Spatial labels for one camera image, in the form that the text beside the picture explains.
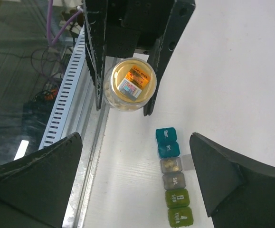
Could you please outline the green pill box SUN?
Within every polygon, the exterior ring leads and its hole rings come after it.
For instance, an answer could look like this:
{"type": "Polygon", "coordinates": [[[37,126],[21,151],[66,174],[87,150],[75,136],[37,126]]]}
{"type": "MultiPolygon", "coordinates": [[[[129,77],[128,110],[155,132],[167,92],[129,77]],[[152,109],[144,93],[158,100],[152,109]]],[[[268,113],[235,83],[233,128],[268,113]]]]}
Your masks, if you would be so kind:
{"type": "Polygon", "coordinates": [[[190,205],[190,197],[186,189],[165,191],[165,201],[169,209],[187,207],[190,205]]]}

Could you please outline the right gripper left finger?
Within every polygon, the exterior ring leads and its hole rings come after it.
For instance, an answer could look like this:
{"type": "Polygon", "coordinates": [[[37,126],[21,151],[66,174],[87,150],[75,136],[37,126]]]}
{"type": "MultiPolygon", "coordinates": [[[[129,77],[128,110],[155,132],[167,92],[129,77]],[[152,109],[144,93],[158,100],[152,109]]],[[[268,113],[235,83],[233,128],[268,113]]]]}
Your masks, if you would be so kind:
{"type": "Polygon", "coordinates": [[[82,153],[79,133],[0,166],[0,228],[60,228],[82,153]]]}

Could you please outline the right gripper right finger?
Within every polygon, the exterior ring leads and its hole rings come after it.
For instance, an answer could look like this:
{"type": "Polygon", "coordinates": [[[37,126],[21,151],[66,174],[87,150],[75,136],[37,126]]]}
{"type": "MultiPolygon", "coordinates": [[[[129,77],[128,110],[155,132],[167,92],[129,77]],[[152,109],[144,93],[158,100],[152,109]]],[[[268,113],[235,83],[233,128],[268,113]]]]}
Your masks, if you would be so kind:
{"type": "Polygon", "coordinates": [[[216,228],[275,228],[275,167],[193,133],[190,150],[216,228]]]}

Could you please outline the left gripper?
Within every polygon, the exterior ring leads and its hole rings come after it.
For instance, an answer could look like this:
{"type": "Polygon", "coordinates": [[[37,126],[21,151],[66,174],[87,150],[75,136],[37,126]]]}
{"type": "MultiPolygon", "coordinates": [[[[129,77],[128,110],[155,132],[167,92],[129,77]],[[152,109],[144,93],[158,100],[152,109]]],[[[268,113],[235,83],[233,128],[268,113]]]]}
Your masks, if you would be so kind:
{"type": "Polygon", "coordinates": [[[128,58],[151,53],[147,62],[155,71],[157,85],[143,115],[153,113],[162,77],[195,7],[193,0],[83,1],[86,58],[97,110],[103,100],[106,55],[128,58]]]}

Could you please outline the teal pill box FRI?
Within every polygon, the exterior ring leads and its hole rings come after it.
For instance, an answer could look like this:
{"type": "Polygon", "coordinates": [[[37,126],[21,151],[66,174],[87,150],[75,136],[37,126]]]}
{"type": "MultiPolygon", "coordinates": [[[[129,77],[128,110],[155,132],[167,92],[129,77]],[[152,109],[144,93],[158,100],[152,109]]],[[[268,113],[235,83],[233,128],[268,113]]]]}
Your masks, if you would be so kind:
{"type": "Polygon", "coordinates": [[[180,147],[177,142],[159,143],[158,154],[161,159],[178,157],[180,155],[180,147]]]}

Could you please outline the green pill box THUR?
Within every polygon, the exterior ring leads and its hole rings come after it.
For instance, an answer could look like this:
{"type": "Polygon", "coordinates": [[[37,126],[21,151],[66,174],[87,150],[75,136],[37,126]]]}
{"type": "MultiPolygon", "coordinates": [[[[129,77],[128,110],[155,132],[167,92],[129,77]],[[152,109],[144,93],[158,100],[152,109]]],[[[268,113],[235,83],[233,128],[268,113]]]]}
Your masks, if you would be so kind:
{"type": "Polygon", "coordinates": [[[168,210],[168,220],[172,228],[187,227],[194,223],[190,207],[180,207],[168,210]]]}

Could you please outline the clear pill jar gold lid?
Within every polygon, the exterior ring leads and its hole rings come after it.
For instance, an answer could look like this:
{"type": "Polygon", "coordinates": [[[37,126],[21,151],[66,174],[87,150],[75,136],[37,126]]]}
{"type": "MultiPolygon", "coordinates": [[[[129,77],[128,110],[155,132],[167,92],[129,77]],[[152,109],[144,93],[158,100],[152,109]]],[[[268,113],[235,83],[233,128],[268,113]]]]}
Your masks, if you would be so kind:
{"type": "Polygon", "coordinates": [[[157,77],[149,63],[140,58],[126,58],[105,74],[103,96],[112,108],[133,112],[148,103],[156,87],[157,77]]]}

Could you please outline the clear pill box SAT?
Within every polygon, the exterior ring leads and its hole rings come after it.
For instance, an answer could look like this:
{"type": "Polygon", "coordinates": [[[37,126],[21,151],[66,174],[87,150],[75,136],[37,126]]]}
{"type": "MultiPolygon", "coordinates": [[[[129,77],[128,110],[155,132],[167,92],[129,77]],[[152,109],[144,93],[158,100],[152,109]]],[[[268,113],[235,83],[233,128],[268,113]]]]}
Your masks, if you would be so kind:
{"type": "Polygon", "coordinates": [[[185,176],[182,172],[163,174],[162,179],[165,190],[176,190],[186,187],[185,176]]]}

